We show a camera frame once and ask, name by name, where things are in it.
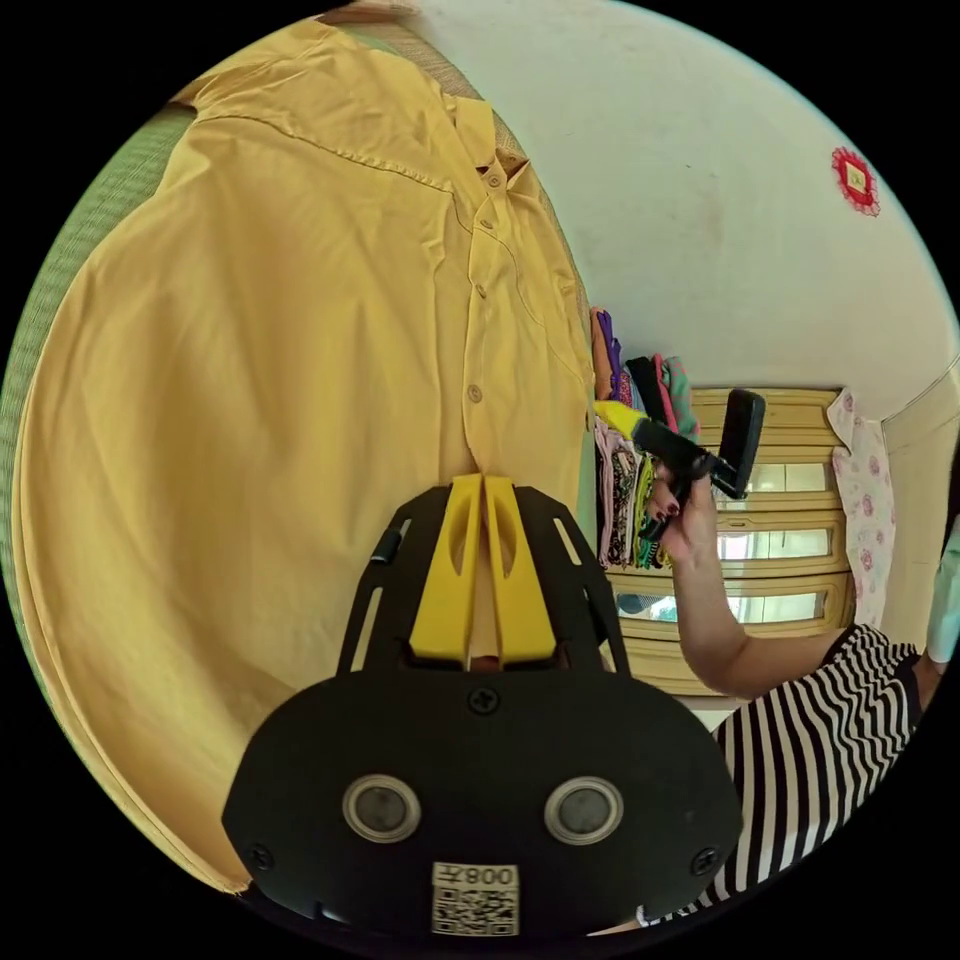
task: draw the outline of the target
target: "green mat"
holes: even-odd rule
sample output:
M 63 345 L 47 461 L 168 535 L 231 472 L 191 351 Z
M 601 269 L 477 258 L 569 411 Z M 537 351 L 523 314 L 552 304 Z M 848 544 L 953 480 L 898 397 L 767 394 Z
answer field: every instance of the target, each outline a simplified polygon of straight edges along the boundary
M 387 53 L 382 41 L 347 29 L 356 39 Z M 186 132 L 194 112 L 168 106 L 138 130 L 111 158 L 80 198 L 43 262 L 17 326 L 0 391 L 0 566 L 17 633 L 41 690 L 23 626 L 13 567 L 11 498 L 17 434 L 23 406 L 57 310 L 87 258 L 114 227 L 153 196 L 173 148 Z M 594 445 L 584 435 L 581 451 L 577 520 L 587 541 L 596 545 L 596 482 Z

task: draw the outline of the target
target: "white wall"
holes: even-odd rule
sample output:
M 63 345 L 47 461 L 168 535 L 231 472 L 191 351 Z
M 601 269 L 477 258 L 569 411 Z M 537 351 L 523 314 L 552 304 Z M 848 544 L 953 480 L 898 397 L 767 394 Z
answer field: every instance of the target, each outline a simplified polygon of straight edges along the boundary
M 533 159 L 628 355 L 680 354 L 700 386 L 849 385 L 882 419 L 960 352 L 896 199 L 881 181 L 878 217 L 849 207 L 831 155 L 855 145 L 753 61 L 611 0 L 418 2 L 409 26 Z

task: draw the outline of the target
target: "woman's hand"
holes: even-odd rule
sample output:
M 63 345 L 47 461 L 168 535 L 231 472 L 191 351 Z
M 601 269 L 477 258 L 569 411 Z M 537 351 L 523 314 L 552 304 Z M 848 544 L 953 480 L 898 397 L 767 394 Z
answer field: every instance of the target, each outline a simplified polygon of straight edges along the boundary
M 662 519 L 673 517 L 663 532 L 660 542 L 670 554 L 673 565 L 717 560 L 717 508 L 710 490 L 710 478 L 697 480 L 690 489 L 686 506 L 680 505 L 670 492 L 670 471 L 662 464 L 657 467 L 657 479 L 647 503 L 647 513 Z

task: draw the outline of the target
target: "finger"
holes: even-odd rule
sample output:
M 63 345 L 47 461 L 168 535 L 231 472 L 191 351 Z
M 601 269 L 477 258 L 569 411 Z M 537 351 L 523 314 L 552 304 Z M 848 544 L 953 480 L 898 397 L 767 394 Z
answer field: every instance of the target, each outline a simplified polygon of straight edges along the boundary
M 663 480 L 655 480 L 647 501 L 647 513 L 657 520 L 662 520 L 668 516 L 675 517 L 679 512 L 680 504 L 670 492 L 670 487 Z

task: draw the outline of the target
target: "screw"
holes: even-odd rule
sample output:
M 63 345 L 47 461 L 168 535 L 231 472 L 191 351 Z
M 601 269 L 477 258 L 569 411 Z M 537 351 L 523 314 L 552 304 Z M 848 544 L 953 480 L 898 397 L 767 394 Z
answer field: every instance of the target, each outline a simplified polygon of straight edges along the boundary
M 497 707 L 500 706 L 500 694 L 490 687 L 478 687 L 467 697 L 467 706 L 481 717 L 487 717 L 491 713 L 496 713 Z
M 690 872 L 695 877 L 702 877 L 705 873 L 710 872 L 716 862 L 716 849 L 714 847 L 704 847 L 704 849 L 693 858 L 693 862 L 690 864 Z
M 273 854 L 262 843 L 255 843 L 247 851 L 247 857 L 258 870 L 273 869 Z

